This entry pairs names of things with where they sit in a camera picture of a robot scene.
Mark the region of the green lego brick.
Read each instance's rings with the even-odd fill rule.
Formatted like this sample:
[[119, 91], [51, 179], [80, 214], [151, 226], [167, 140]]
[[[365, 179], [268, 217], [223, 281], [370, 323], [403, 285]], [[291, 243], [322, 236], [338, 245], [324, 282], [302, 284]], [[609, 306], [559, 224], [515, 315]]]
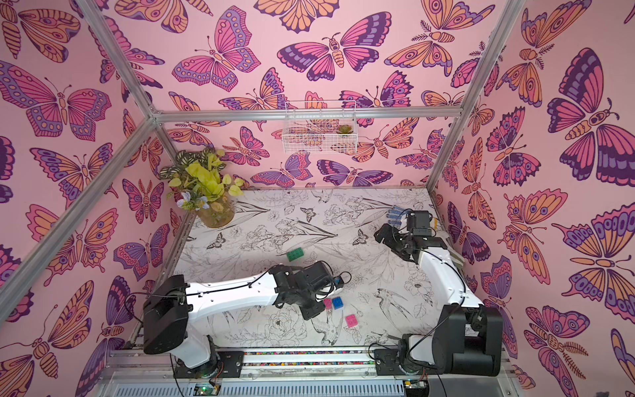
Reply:
[[286, 253], [286, 257], [289, 262], [296, 261], [297, 259], [304, 256], [304, 250], [302, 248], [295, 248], [292, 251]]

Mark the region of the blue lego brick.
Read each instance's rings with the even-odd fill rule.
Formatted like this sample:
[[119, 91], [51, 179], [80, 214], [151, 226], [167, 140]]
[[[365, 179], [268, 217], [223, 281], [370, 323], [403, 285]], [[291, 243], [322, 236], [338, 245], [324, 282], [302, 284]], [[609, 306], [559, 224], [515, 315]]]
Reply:
[[344, 304], [341, 298], [335, 298], [331, 300], [332, 307], [334, 309], [342, 309]]

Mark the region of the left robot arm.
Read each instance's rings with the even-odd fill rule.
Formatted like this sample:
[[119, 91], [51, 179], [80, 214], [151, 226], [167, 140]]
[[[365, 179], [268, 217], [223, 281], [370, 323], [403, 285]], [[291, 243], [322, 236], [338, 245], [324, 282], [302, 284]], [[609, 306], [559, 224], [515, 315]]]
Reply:
[[189, 370], [217, 369], [220, 356], [213, 338], [200, 323], [235, 309], [256, 306], [298, 307], [305, 321], [316, 318], [351, 279], [335, 275], [325, 261], [310, 266], [278, 264], [263, 273], [213, 283], [188, 282], [183, 275], [170, 276], [143, 305], [143, 352], [169, 354]]

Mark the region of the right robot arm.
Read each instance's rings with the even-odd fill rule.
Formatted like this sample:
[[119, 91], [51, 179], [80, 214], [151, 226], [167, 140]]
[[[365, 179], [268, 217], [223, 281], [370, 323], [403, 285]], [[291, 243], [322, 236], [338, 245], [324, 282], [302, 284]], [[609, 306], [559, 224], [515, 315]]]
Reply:
[[405, 334], [395, 352], [400, 371], [497, 376], [502, 361], [503, 319], [469, 289], [451, 250], [432, 227], [428, 211], [392, 208], [375, 241], [424, 271], [441, 307], [438, 324]]

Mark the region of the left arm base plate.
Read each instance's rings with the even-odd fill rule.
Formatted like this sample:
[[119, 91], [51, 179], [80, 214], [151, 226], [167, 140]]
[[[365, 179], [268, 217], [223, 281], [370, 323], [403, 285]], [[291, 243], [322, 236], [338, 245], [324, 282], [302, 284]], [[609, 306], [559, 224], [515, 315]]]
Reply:
[[239, 378], [244, 357], [243, 351], [214, 351], [209, 362], [195, 368], [186, 367], [179, 359], [175, 364], [175, 375], [178, 379]]

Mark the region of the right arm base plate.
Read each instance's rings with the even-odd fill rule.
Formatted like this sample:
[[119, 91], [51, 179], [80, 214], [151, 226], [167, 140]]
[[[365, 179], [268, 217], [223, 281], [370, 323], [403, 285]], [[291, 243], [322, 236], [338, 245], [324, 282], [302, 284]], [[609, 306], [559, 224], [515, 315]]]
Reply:
[[394, 348], [380, 347], [370, 353], [370, 359], [375, 363], [375, 370], [378, 375], [393, 376], [415, 376], [428, 374], [439, 374], [438, 369], [426, 362], [415, 362], [407, 356], [405, 351], [398, 351]]

